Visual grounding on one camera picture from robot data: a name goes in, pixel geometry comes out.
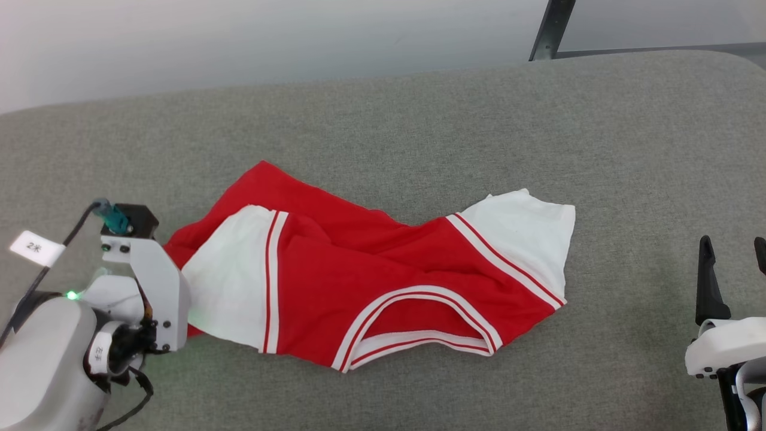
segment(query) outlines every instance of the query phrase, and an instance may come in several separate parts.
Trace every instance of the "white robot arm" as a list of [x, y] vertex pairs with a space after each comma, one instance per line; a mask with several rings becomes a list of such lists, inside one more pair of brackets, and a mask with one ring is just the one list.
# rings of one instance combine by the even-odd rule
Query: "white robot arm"
[[[758, 267], [766, 275], [766, 240], [755, 239]], [[766, 431], [766, 387], [748, 392], [745, 384], [766, 383], [766, 317], [732, 320], [715, 278], [710, 238], [699, 242], [697, 338], [686, 348], [686, 372], [719, 382], [729, 431]]]
[[0, 337], [0, 431], [96, 429], [112, 383], [136, 378], [147, 354], [184, 347], [190, 305], [181, 272], [153, 236], [158, 223], [145, 206], [94, 202], [104, 219], [103, 259], [130, 265], [135, 277], [102, 275], [80, 293], [36, 291], [45, 267]]

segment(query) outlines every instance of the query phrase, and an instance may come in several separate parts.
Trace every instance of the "gray fabric surface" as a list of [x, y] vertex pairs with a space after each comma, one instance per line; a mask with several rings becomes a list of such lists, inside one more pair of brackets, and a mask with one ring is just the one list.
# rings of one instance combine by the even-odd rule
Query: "gray fabric surface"
[[[495, 357], [425, 346], [342, 375], [199, 337], [150, 360], [122, 429], [724, 429], [683, 355], [701, 235], [735, 317], [764, 313], [764, 112], [766, 72], [700, 51], [43, 107], [0, 117], [0, 243], [60, 241], [96, 196], [148, 205], [165, 241], [262, 159], [410, 223], [527, 187], [577, 206], [569, 303]], [[97, 230], [44, 288], [90, 279]], [[0, 253], [3, 321], [37, 270]], [[107, 417], [140, 397], [116, 389]]]

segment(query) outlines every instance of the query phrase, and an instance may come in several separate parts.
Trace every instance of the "white label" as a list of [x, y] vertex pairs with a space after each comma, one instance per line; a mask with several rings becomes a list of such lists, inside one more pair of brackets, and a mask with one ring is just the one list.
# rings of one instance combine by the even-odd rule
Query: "white label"
[[66, 247], [56, 242], [47, 240], [37, 234], [24, 231], [16, 241], [11, 244], [11, 251], [38, 263], [51, 267], [56, 262]]

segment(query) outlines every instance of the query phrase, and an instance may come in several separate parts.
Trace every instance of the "red jersey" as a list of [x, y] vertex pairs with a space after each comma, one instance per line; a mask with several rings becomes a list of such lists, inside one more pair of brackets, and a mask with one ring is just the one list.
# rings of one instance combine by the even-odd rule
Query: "red jersey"
[[494, 354], [565, 304], [574, 223], [522, 189], [410, 226], [261, 162], [165, 250], [191, 325], [346, 372], [425, 343]]

